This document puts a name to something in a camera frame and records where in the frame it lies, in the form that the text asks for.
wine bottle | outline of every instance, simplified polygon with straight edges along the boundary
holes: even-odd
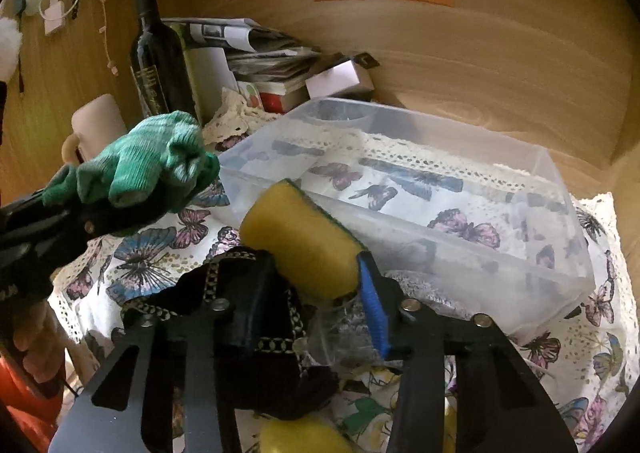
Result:
[[[136,8],[131,70],[145,117],[183,110],[197,119],[180,37],[162,23],[156,0],[136,0]]]

white box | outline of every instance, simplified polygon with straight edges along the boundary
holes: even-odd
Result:
[[[369,73],[353,61],[345,61],[306,80],[311,99],[323,96],[341,96],[353,92],[373,90]]]
[[[251,157],[260,152],[266,160]],[[542,146],[412,110],[316,98],[220,155],[238,221],[283,178],[298,180],[381,271],[426,279],[520,342],[595,288],[574,206]]]

white fluffy object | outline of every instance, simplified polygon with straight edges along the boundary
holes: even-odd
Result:
[[[8,82],[18,66],[22,34],[11,18],[0,18],[0,81]]]

wooden surface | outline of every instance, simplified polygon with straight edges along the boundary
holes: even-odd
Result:
[[[614,191],[640,278],[640,46],[625,0],[455,1],[158,0],[164,16],[247,16],[325,51],[366,50],[382,64],[371,75],[384,101],[547,146],[576,196]],[[118,78],[106,69],[97,0],[83,0],[52,38],[41,19],[25,21],[26,94],[20,102],[12,81],[0,148],[4,202],[55,172],[70,115],[85,102],[110,92],[129,126],[140,118],[129,74],[133,0],[108,0],[107,10]]]

blue rubber pad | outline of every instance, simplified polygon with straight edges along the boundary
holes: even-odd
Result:
[[[371,271],[369,271],[366,261],[363,260],[360,255],[358,255],[358,269],[360,277],[360,298],[367,318],[371,341],[376,350],[380,352],[382,358],[386,359],[387,354],[391,350],[388,317],[382,308],[382,303],[380,303],[378,293],[373,285]]]

